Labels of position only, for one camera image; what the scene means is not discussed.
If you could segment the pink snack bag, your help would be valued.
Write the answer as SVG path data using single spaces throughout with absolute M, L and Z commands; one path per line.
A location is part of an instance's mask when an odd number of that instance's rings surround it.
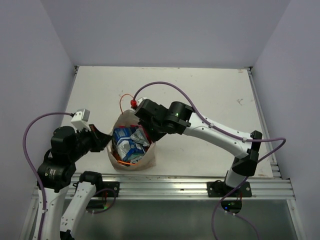
M 114 129 L 114 134 L 116 135 L 116 139 L 117 141 L 119 141 L 120 139 L 130 139 L 130 136 L 136 131 L 136 129 L 138 128 L 143 128 L 140 125 L 130 125 L 130 126 L 119 126 L 117 128 Z

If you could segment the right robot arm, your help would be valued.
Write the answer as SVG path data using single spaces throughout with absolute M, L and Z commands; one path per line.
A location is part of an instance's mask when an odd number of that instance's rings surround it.
M 174 101 L 169 108 L 148 99 L 141 98 L 134 107 L 134 115 L 145 129 L 152 142 L 165 135 L 179 134 L 204 140 L 233 155 L 234 160 L 223 183 L 223 192 L 235 196 L 240 183 L 255 175 L 263 134 L 257 130 L 247 133 L 221 124 L 207 123 L 189 105 Z

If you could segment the blue snack packet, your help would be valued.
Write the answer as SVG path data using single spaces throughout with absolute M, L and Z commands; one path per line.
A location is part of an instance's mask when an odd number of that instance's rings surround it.
M 113 147 L 118 153 L 120 160 L 124 162 L 124 158 L 133 153 L 145 154 L 145 150 L 142 145 L 135 143 L 130 139 L 120 139 L 117 141 L 116 135 L 114 134 L 114 129 L 112 133 L 113 137 Z

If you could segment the small silver snack packet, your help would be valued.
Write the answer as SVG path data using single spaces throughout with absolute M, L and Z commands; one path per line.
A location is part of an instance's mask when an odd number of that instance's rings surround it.
M 135 130 L 135 132 L 130 136 L 130 139 L 135 143 L 142 145 L 143 147 L 149 147 L 150 142 L 145 134 L 143 128 L 139 127 Z

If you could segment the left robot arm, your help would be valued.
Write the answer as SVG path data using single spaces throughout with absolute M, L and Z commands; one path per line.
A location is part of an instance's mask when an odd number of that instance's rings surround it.
M 102 174 L 84 171 L 74 196 L 64 210 L 65 198 L 76 172 L 76 161 L 88 152 L 99 153 L 112 136 L 100 132 L 93 124 L 82 130 L 62 126 L 53 132 L 51 148 L 45 153 L 37 174 L 38 214 L 34 238 L 37 240 L 73 240 L 76 229 L 93 196 L 114 192 L 105 188 Z

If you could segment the green Fox's candy bag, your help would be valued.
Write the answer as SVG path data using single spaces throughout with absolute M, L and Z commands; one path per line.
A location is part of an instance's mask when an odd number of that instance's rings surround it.
M 135 165 L 137 164 L 143 157 L 145 156 L 144 153 L 132 153 L 129 154 L 124 158 L 124 162 L 129 165 Z

